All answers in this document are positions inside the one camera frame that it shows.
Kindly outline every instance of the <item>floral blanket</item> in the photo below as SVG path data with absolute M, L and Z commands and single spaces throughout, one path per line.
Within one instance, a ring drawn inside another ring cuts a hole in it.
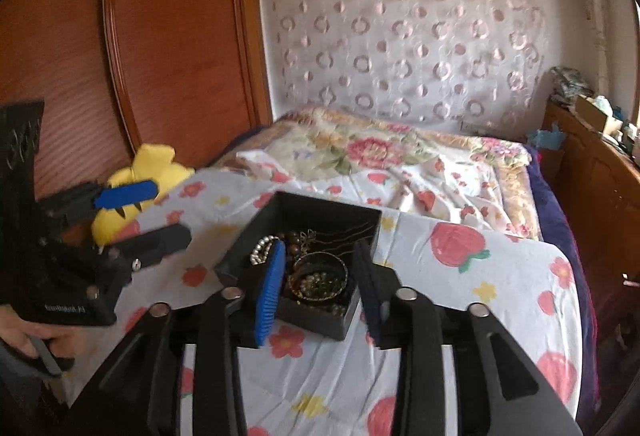
M 93 328 L 88 355 L 66 375 L 68 397 L 80 393 L 151 304 L 186 307 L 219 291 L 213 270 L 239 231 L 273 192 L 306 194 L 304 187 L 294 180 L 283 184 L 207 169 L 144 210 L 127 226 L 129 235 L 180 221 L 191 229 L 193 241 L 185 252 L 133 276 L 116 306 L 117 324 Z M 563 254 L 543 242 L 398 210 L 382 212 L 374 261 L 395 269 L 402 283 L 436 304 L 458 309 L 471 302 L 488 304 L 575 415 L 582 369 L 580 315 L 574 276 Z M 343 342 L 277 321 L 264 347 L 241 350 L 239 361 L 249 436 L 390 434 L 399 353 L 372 345 L 360 312 Z M 180 434 L 188 436 L 193 348 L 185 365 Z M 446 390 L 454 391 L 450 361 L 445 370 Z M 458 434 L 454 394 L 447 396 L 447 435 Z
M 292 112 L 219 165 L 309 191 L 540 239 L 519 143 L 424 131 L 311 108 Z

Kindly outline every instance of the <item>wardrobe door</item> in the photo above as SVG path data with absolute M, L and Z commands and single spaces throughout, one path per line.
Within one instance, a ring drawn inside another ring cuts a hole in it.
M 111 90 L 102 0 L 0 0 L 0 104 L 43 98 L 36 194 L 130 163 Z
M 127 133 L 200 166 L 257 123 L 239 0 L 103 0 Z

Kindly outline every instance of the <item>stuffed toy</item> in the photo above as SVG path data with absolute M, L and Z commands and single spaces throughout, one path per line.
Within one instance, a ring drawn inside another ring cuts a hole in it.
M 174 149 L 168 145 L 144 143 L 138 149 L 131 167 L 120 169 L 111 175 L 107 180 L 107 186 L 118 187 L 138 181 L 153 180 L 158 185 L 156 199 L 161 198 L 194 173 L 194 169 L 173 163 L 174 156 Z M 101 209 L 91 226 L 95 243 L 98 246 L 104 246 L 115 241 L 118 233 L 153 203 L 154 200 L 147 200 L 119 209 Z

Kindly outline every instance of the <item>pearl bracelet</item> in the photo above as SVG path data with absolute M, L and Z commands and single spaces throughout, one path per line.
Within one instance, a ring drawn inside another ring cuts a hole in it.
M 249 256 L 249 261 L 251 261 L 252 265 L 255 266 L 256 264 L 264 264 L 267 262 L 271 245 L 276 239 L 278 239 L 277 236 L 264 236 L 260 241 L 258 241 L 258 244 L 255 245 L 255 248 Z

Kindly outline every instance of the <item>purple blanket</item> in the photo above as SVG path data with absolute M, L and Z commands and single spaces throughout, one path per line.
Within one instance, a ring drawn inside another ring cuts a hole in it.
M 574 234 L 555 194 L 540 173 L 537 150 L 530 145 L 527 145 L 526 148 L 533 158 L 532 163 L 527 167 L 527 172 L 529 173 L 533 201 L 538 211 L 542 237 L 545 242 L 554 244 L 565 254 L 574 271 L 575 287 L 580 305 L 580 324 L 582 325 L 582 383 L 577 415 L 577 421 L 580 423 L 588 420 L 594 413 L 599 396 L 596 366 L 596 316 Z

